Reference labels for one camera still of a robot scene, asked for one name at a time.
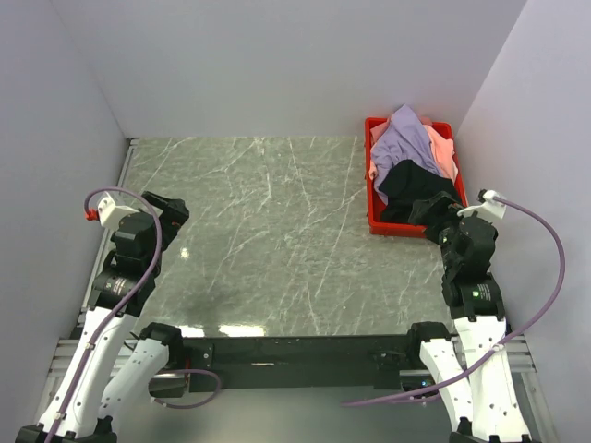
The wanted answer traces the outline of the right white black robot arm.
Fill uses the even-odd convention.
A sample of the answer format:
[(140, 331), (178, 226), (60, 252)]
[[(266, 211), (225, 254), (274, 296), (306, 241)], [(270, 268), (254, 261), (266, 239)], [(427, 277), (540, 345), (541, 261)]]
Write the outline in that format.
[(452, 442), (530, 442), (501, 340), (507, 319), (501, 290), (489, 267), (498, 232), (493, 223), (505, 206), (484, 190), (475, 206), (463, 208), (441, 192), (415, 203), (411, 219), (427, 225), (427, 239), (440, 247), (442, 295), (464, 355), (458, 357), (447, 328), (414, 324), (405, 345), (408, 363), (426, 368), (447, 410)]

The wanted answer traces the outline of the black t shirt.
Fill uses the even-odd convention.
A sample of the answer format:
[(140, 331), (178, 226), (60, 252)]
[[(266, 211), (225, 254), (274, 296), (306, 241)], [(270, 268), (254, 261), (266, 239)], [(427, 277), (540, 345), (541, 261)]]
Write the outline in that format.
[(414, 203), (433, 198), (440, 192), (462, 202), (451, 179), (429, 172), (411, 160), (393, 166), (378, 190), (387, 199), (386, 208), (380, 215), (380, 221), (387, 223), (409, 224)]

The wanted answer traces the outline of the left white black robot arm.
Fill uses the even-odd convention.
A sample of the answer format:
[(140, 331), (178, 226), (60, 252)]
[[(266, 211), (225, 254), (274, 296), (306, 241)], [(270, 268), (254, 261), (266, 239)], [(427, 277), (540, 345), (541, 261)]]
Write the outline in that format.
[(115, 247), (94, 279), (78, 346), (58, 391), (35, 425), (22, 427), (18, 442), (115, 442), (123, 415), (148, 394), (151, 379), (185, 361), (180, 329), (152, 324), (119, 370), (116, 360), (155, 289), (162, 254), (187, 222), (183, 200), (152, 192), (138, 197), (143, 210), (116, 198), (119, 187), (94, 191), (84, 206), (89, 221), (111, 231)]

